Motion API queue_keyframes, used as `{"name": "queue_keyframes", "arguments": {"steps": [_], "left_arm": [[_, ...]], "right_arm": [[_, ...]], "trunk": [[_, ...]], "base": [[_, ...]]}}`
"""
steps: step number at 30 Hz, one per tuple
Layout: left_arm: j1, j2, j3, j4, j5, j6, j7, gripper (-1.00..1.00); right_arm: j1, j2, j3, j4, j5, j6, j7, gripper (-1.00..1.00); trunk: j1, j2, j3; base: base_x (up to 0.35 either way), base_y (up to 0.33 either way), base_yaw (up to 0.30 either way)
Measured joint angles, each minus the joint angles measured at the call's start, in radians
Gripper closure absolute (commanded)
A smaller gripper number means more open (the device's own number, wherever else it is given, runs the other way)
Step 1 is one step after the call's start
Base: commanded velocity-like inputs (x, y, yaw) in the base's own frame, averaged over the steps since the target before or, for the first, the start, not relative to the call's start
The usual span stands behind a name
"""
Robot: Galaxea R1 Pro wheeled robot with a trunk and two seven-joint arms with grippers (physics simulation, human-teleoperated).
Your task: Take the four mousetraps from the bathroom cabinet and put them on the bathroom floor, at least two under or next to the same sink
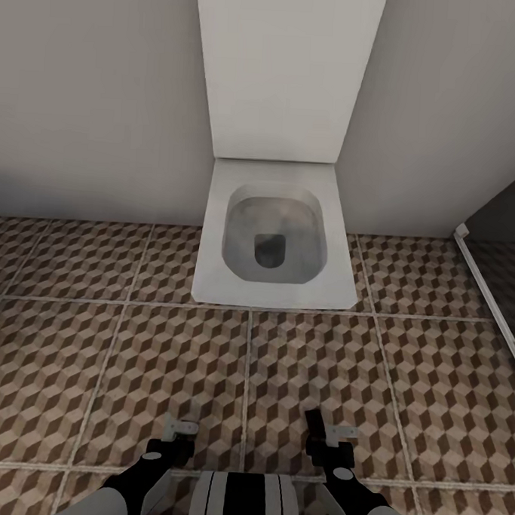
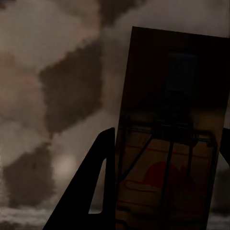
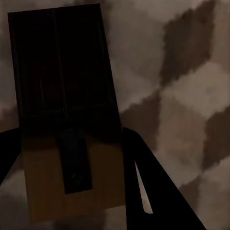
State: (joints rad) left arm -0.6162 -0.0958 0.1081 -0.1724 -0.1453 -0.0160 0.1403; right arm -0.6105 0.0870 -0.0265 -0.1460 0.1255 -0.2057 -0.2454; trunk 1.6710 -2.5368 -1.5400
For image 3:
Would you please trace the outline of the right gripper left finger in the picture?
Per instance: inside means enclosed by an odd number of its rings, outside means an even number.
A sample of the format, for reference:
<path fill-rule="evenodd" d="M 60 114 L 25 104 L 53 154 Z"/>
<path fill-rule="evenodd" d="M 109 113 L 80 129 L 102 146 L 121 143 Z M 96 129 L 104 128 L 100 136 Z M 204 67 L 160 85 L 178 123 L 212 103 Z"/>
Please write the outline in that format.
<path fill-rule="evenodd" d="M 19 127 L 0 133 L 0 185 L 21 151 Z"/>

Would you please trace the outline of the mousetrap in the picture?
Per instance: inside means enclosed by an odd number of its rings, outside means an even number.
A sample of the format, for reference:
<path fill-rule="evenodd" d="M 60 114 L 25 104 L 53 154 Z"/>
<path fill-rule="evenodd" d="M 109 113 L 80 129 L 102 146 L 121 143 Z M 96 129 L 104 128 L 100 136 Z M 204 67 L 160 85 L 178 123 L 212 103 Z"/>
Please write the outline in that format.
<path fill-rule="evenodd" d="M 100 4 L 9 12 L 30 224 L 125 206 Z"/>

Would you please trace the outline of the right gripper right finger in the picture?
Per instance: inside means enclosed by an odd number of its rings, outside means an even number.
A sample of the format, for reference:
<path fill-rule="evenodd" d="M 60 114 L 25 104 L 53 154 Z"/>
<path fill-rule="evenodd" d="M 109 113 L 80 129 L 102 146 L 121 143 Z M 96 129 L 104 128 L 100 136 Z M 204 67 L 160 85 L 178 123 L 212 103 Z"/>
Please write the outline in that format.
<path fill-rule="evenodd" d="M 206 230 L 136 131 L 123 127 L 122 146 L 127 230 Z M 135 163 L 153 214 L 144 211 Z"/>

